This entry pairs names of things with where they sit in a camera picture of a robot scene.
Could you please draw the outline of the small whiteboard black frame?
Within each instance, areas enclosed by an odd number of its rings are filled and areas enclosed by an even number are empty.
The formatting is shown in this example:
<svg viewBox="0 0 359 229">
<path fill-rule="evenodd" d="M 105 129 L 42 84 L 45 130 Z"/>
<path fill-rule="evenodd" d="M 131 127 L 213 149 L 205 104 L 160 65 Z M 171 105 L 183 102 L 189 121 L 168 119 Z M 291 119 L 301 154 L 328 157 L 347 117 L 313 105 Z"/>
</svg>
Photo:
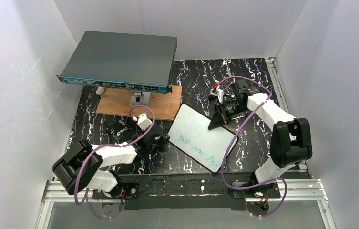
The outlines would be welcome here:
<svg viewBox="0 0 359 229">
<path fill-rule="evenodd" d="M 169 141 L 212 173 L 218 173 L 226 150 L 235 136 L 224 127 L 208 130 L 210 119 L 186 104 L 168 131 Z"/>
</svg>

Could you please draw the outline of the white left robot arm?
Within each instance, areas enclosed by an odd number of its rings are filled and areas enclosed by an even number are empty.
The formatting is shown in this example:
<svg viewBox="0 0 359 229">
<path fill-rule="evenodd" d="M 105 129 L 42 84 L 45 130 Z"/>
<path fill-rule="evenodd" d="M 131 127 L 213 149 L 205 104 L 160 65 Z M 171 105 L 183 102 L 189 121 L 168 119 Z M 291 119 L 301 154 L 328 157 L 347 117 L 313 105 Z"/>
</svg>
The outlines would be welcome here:
<svg viewBox="0 0 359 229">
<path fill-rule="evenodd" d="M 138 156 L 165 147 L 169 139 L 165 130 L 153 126 L 148 133 L 139 133 L 118 145 L 99 146 L 81 140 L 60 157 L 51 169 L 69 195 L 85 189 L 111 193 L 123 183 L 116 174 L 102 168 L 131 164 Z"/>
</svg>

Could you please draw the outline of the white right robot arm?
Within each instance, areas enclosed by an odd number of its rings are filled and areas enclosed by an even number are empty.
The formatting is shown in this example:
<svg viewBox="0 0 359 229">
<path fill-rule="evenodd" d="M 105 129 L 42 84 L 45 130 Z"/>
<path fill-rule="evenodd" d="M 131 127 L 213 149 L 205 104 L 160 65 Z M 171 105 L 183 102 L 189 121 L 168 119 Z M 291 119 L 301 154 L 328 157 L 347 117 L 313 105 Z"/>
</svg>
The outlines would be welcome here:
<svg viewBox="0 0 359 229">
<path fill-rule="evenodd" d="M 253 115 L 257 115 L 271 129 L 269 158 L 255 170 L 250 181 L 234 187 L 226 181 L 223 183 L 232 190 L 258 190 L 261 186 L 275 183 L 290 168 L 312 158 L 312 143 L 309 121 L 296 118 L 271 99 L 272 92 L 258 82 L 249 78 L 234 76 L 231 84 L 233 96 L 224 99 L 221 83 L 216 83 L 210 91 L 209 100 L 214 101 L 214 115 L 208 130 L 222 127 L 231 122 L 231 118 L 241 112 L 250 111 L 242 125 L 246 125 Z"/>
</svg>

